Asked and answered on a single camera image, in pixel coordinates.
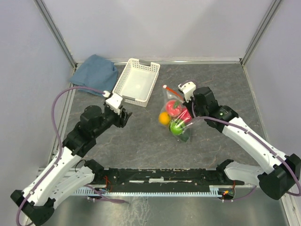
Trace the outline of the clear zip top bag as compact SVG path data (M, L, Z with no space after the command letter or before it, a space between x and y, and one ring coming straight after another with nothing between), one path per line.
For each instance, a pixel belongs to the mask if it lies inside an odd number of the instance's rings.
M181 95L167 85L162 86L164 103L158 115L158 122L168 129L177 141L186 143L190 140L195 120L184 106Z

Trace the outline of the white plastic basket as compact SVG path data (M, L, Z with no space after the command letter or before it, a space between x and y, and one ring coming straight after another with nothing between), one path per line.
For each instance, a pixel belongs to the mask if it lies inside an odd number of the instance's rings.
M129 104L146 107L160 70L160 64L130 58L124 67L113 93Z

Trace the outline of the red pomegranate toy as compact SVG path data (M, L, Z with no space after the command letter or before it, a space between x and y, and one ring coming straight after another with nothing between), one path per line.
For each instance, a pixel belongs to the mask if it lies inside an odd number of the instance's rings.
M189 122L191 122L192 117L191 117L191 115L190 115L190 113L189 113L189 111L187 110L186 107L184 107L182 109L182 112L179 114L179 119L183 120L184 123L186 123L186 124L188 124Z

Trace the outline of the peach fruit toy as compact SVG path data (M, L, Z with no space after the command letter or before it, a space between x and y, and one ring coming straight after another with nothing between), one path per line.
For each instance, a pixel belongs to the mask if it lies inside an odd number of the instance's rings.
M165 110L170 116L176 117L182 112L181 102L175 99L169 100L165 104Z

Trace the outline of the yellow lemon toy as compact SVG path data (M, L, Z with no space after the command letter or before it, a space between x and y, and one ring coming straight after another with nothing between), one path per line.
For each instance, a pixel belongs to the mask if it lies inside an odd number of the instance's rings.
M162 125L168 125L171 121L171 117L167 112L161 112L158 116L158 121Z

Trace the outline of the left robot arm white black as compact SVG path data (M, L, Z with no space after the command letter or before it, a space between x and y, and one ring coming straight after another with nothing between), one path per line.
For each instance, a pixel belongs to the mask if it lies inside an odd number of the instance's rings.
M30 225L41 226L53 215L55 209L78 188L103 181L103 167L94 160L83 166L65 181L62 178L96 145L96 139L112 125L125 127L131 112L125 108L105 105L88 106L80 121L67 135L59 151L42 173L23 190L15 190L10 198L19 207L17 214L24 213Z

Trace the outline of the green watermelon toy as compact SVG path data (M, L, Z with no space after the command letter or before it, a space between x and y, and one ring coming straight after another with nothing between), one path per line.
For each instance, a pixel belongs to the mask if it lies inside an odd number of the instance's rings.
M169 130L175 136L181 135L184 132L185 123L183 120L173 120L170 122Z

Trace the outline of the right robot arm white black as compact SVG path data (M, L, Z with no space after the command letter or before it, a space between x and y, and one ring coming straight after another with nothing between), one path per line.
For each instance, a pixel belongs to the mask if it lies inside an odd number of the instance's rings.
M232 108L218 104L209 87L197 87L188 81L178 86L184 97L184 106L192 118L202 119L211 128L232 139L242 147L258 166L225 161L223 168L216 172L221 184L242 181L259 187L268 197L279 200L284 194L292 193L293 186L301 187L301 159L295 154L287 155L269 144L255 133Z

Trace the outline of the dark green avocado toy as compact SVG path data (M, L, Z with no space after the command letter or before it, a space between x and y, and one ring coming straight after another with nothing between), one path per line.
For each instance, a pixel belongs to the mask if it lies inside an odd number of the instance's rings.
M182 134L179 135L179 139L183 142L187 142L191 137L190 131L186 130Z

